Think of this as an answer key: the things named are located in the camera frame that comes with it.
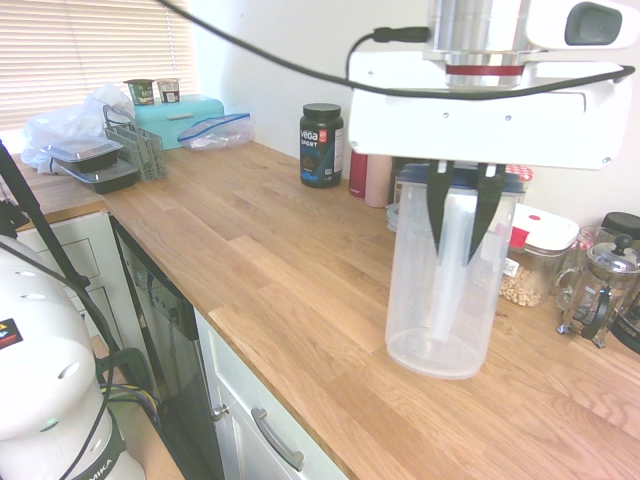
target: plastic pitcher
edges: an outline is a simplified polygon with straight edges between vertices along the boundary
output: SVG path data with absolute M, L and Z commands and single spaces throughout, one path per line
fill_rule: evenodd
M 477 170 L 454 169 L 439 252 L 427 211 L 428 171 L 428 165 L 408 165 L 399 177 L 402 196 L 387 315 L 387 351 L 415 372 L 464 379 L 480 370 L 487 354 L 522 183 L 518 175 L 506 174 L 498 210 L 467 263 Z

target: dish rack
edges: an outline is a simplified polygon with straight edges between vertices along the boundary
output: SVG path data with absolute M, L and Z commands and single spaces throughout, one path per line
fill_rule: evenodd
M 139 168 L 140 180 L 148 182 L 167 176 L 167 166 L 163 157 L 162 138 L 154 133 L 138 128 L 136 121 L 129 113 L 118 108 L 104 105 L 102 108 L 107 123 L 105 134 L 109 140 L 123 146 L 118 157 Z M 108 114 L 113 112 L 129 119 L 129 123 L 109 120 Z

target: white wall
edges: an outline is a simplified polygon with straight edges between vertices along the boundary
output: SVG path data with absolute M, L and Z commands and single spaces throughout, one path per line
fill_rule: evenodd
M 191 0 L 191 9 L 204 20 L 269 52 L 341 75 L 345 55 L 355 39 L 379 26 L 424 24 L 427 3 Z M 633 0 L 621 3 L 638 7 Z M 306 103 L 337 103 L 348 121 L 351 93 L 346 88 L 284 70 L 200 29 L 196 32 L 196 49 L 202 93 L 219 98 L 228 112 L 251 112 L 260 143 L 297 157 L 298 123 Z M 371 46 L 365 44 L 362 49 Z M 576 57 L 554 53 L 553 58 Z M 579 58 L 633 65 L 640 59 L 640 43 L 625 51 L 583 53 Z M 640 72 L 633 81 L 636 95 L 618 158 L 597 172 L 536 168 L 527 204 L 566 216 L 580 225 L 597 224 L 613 210 L 640 215 L 640 136 L 634 135 L 640 131 Z M 348 162 L 344 173 L 348 176 Z

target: dishwasher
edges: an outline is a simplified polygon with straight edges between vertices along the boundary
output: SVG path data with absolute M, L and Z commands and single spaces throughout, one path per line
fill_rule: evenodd
M 114 217 L 111 222 L 151 363 L 167 447 L 187 480 L 223 480 L 193 306 Z

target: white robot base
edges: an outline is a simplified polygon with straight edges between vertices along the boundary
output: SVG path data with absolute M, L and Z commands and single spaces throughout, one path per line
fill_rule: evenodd
M 38 254 L 0 236 L 14 250 Z M 103 397 L 85 323 L 55 280 L 0 251 L 0 477 L 58 480 Z M 69 480 L 145 480 L 105 411 Z

